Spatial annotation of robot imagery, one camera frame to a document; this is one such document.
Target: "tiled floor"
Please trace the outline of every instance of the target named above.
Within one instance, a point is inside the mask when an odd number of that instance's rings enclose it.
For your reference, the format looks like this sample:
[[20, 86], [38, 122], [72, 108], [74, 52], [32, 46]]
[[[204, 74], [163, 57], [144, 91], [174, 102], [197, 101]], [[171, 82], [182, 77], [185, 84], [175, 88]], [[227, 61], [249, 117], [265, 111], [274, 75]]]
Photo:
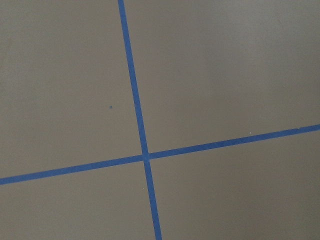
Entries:
[[318, 239], [319, 12], [1, 1], [0, 239]]

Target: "gray floor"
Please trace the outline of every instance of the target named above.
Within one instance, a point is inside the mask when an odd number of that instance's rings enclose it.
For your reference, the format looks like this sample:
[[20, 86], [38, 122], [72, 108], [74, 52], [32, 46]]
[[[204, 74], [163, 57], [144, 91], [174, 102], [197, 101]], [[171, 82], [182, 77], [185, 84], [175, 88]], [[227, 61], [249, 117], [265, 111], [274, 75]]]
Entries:
[[[320, 124], [320, 1], [124, 5], [150, 153]], [[2, 183], [142, 154], [122, 27], [116, 0], [0, 1]], [[0, 186], [0, 239], [316, 240], [319, 145], [152, 159], [157, 208], [146, 156], [21, 177]]]

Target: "blue line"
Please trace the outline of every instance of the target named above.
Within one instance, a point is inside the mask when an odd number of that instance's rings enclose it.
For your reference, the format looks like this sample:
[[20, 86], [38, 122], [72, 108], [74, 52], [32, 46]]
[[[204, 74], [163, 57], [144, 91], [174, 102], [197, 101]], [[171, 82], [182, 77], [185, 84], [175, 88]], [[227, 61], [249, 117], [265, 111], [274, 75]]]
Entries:
[[142, 162], [142, 161], [143, 161], [142, 155], [129, 156], [129, 157], [117, 158], [113, 160], [99, 161], [99, 162], [88, 163], [88, 164], [77, 165], [77, 166], [69, 166], [69, 167], [64, 167], [59, 169], [48, 170], [48, 171], [40, 171], [40, 172], [28, 173], [28, 174], [23, 174], [18, 176], [9, 176], [9, 177], [0, 178], [0, 185], [13, 184], [18, 182], [34, 180], [34, 179], [43, 179], [43, 178], [48, 178], [53, 176], [78, 173], [78, 172], [83, 172], [83, 171], [88, 171], [93, 169], [101, 169], [101, 168], [106, 168], [106, 167], [111, 167], [116, 165], [136, 163], [136, 162]]
[[154, 181], [153, 181], [152, 171], [150, 166], [147, 138], [146, 138], [146, 132], [145, 132], [145, 126], [144, 126], [144, 119], [142, 115], [124, 1], [118, 0], [118, 5], [119, 5], [121, 25], [122, 25], [126, 59], [128, 63], [129, 76], [130, 76], [130, 82], [131, 82], [131, 88], [132, 88], [135, 115], [136, 115], [138, 130], [139, 130], [139, 137], [140, 137], [140, 144], [141, 144], [141, 150], [142, 150], [142, 156], [143, 156], [146, 184], [148, 188], [148, 195], [149, 195], [149, 201], [150, 201], [154, 235], [156, 240], [162, 240], [157, 201], [156, 201], [156, 193], [155, 193]]
[[217, 142], [211, 142], [211, 143], [206, 143], [201, 145], [187, 146], [187, 147], [182, 147], [177, 149], [154, 152], [149, 154], [149, 158], [158, 159], [158, 158], [164, 158], [164, 157], [175, 156], [180, 154], [194, 153], [194, 152], [204, 151], [209, 149], [218, 149], [218, 148], [223, 148], [223, 147], [228, 147], [233, 145], [252, 143], [252, 142], [257, 142], [257, 141], [262, 141], [267, 139], [281, 138], [285, 136], [303, 134], [303, 133], [314, 132], [319, 130], [320, 130], [320, 124], [305, 126], [305, 127], [295, 128], [295, 129], [276, 131], [276, 132], [265, 133], [260, 135], [246, 136], [246, 137], [235, 138], [235, 139], [230, 139], [225, 141], [217, 141]]

